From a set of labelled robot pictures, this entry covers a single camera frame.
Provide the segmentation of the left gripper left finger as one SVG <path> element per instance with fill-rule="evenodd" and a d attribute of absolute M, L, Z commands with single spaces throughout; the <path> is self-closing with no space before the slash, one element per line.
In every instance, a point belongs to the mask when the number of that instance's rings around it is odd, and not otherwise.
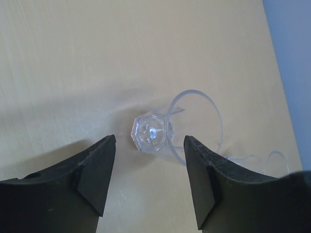
<path fill-rule="evenodd" d="M 108 135 L 51 167 L 0 183 L 3 233 L 94 233 L 104 214 L 116 154 Z"/>

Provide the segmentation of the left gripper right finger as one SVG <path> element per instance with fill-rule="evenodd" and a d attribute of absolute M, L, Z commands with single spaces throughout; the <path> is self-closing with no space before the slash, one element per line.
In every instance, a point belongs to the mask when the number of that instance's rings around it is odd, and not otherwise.
<path fill-rule="evenodd" d="M 184 139 L 197 227 L 204 233 L 308 233 L 311 173 L 274 178 Z"/>

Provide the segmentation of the clear glass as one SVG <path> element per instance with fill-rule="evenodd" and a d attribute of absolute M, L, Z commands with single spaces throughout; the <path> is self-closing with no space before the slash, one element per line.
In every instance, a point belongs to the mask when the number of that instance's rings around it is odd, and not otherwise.
<path fill-rule="evenodd" d="M 184 139 L 197 138 L 220 152 L 223 121 L 214 101 L 199 90 L 185 90 L 167 105 L 135 118 L 131 137 L 139 151 L 186 165 Z"/>
<path fill-rule="evenodd" d="M 280 151 L 272 151 L 267 157 L 263 174 L 280 178 L 288 175 L 289 173 L 289 166 L 286 157 Z"/>

